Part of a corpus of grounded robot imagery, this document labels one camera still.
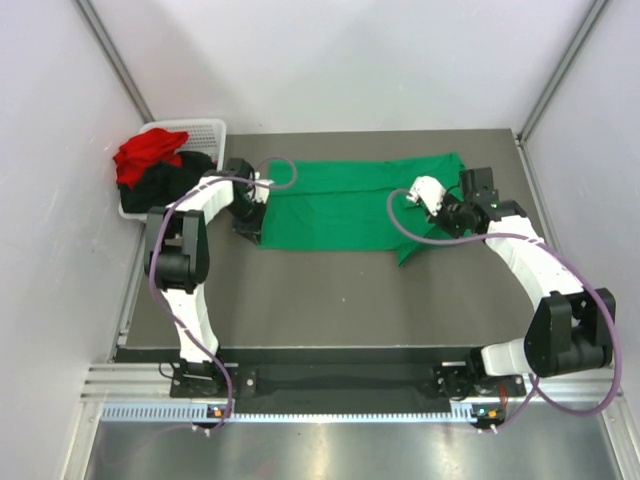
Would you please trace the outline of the green t shirt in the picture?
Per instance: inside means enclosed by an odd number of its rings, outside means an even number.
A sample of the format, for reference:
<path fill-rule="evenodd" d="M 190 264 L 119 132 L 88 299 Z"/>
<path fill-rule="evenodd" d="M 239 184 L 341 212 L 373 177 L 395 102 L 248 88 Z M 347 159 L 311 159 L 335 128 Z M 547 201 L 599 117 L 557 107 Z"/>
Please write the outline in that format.
<path fill-rule="evenodd" d="M 403 265 L 425 244 L 403 235 L 387 213 L 389 194 L 408 189 L 419 176 L 438 180 L 461 195 L 460 156 L 446 153 L 386 161 L 294 162 L 293 186 L 269 195 L 260 246 L 291 251 L 393 251 Z"/>

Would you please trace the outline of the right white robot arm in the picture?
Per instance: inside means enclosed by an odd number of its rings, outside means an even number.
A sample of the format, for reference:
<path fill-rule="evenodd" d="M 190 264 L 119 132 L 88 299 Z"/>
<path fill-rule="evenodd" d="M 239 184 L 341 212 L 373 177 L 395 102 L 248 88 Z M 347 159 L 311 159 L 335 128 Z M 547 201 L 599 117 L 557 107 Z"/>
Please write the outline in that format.
<path fill-rule="evenodd" d="M 489 168 L 463 170 L 462 195 L 456 197 L 439 180 L 414 182 L 428 218 L 453 238 L 481 235 L 485 245 L 509 268 L 534 311 L 522 338 L 487 345 L 470 357 L 469 388 L 487 396 L 505 376 L 535 374 L 542 378 L 600 369 L 613 359 L 613 341 L 604 315 L 579 281 L 536 234 L 523 208 L 502 200 Z"/>

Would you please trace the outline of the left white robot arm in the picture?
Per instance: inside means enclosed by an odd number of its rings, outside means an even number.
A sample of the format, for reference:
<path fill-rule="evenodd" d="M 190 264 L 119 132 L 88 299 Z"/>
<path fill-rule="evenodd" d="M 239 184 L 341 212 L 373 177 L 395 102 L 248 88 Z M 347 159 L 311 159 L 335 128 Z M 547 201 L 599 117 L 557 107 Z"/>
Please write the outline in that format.
<path fill-rule="evenodd" d="M 173 362 L 171 396 L 222 397 L 228 377 L 219 356 L 205 299 L 210 268 L 207 226 L 222 211 L 233 216 L 239 235 L 255 244 L 273 182 L 245 160 L 227 171 L 209 171 L 182 197 L 150 209 L 146 216 L 144 270 L 149 288 L 172 320 L 180 342 Z"/>

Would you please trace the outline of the white plastic basket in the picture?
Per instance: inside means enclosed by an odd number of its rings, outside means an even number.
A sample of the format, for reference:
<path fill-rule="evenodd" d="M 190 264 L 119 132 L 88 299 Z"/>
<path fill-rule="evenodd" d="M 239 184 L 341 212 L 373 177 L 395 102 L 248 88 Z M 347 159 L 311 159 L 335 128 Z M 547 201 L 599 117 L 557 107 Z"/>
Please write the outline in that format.
<path fill-rule="evenodd" d="M 152 128 L 163 128 L 171 132 L 186 131 L 189 134 L 189 140 L 177 150 L 177 153 L 181 151 L 201 152 L 208 155 L 213 161 L 216 162 L 216 169 L 211 171 L 220 170 L 222 168 L 224 163 L 224 152 L 226 143 L 226 124 L 224 121 L 219 119 L 207 118 L 163 120 L 151 122 L 144 125 L 135 135 L 143 133 Z M 146 214 L 126 214 L 122 210 L 119 200 L 118 213 L 122 218 L 126 220 L 145 222 L 148 212 Z"/>

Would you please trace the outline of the black t shirt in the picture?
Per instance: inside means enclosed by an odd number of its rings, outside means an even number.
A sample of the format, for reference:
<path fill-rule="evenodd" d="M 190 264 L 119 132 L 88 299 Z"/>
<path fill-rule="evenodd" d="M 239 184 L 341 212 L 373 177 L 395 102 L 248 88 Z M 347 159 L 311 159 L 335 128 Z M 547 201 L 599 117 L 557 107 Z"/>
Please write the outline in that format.
<path fill-rule="evenodd" d="M 126 214 L 146 214 L 152 207 L 166 206 L 183 197 L 217 164 L 195 151 L 178 153 L 180 165 L 159 162 L 145 170 L 133 188 L 119 187 L 120 203 Z"/>

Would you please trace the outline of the red t shirt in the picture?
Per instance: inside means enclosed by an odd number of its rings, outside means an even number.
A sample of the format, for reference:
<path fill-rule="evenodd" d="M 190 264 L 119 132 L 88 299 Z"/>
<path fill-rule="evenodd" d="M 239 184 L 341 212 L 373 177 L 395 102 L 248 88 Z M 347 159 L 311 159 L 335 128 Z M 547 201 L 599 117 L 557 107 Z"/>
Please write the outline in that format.
<path fill-rule="evenodd" d="M 151 167 L 162 163 L 182 167 L 177 150 L 188 140 L 186 131 L 171 132 L 163 128 L 152 128 L 131 137 L 113 156 L 116 183 L 132 189 Z"/>

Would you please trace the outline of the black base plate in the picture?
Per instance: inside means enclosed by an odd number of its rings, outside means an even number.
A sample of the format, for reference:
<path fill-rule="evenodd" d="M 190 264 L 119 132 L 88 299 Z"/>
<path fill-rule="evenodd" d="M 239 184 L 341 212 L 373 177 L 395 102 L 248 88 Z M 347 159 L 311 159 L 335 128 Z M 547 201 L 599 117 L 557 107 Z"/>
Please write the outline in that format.
<path fill-rule="evenodd" d="M 520 376 L 497 377 L 475 384 L 462 365 L 284 364 L 245 365 L 229 369 L 235 399 L 252 399 L 281 391 L 344 391 L 407 389 L 428 398 L 521 398 Z"/>

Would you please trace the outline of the aluminium frame rail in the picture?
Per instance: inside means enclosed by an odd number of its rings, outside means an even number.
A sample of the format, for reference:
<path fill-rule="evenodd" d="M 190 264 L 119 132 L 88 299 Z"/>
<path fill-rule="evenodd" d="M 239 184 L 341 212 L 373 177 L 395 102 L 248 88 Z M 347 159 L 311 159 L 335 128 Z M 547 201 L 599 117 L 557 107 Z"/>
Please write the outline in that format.
<path fill-rule="evenodd" d="M 439 366 L 435 371 L 410 365 L 289 365 L 228 366 L 235 399 L 256 399 L 279 392 L 301 395 L 336 393 L 346 395 L 362 391 L 375 396 L 384 392 L 415 392 L 427 398 L 496 397 L 501 385 L 511 398 L 522 398 L 530 388 L 526 375 L 512 379 L 492 377 L 481 386 L 464 380 L 458 366 Z M 136 399 L 214 398 L 226 396 L 226 381 L 221 373 L 212 380 L 183 378 L 170 372 L 167 365 L 105 364 L 89 369 L 81 397 L 94 401 L 134 401 Z"/>

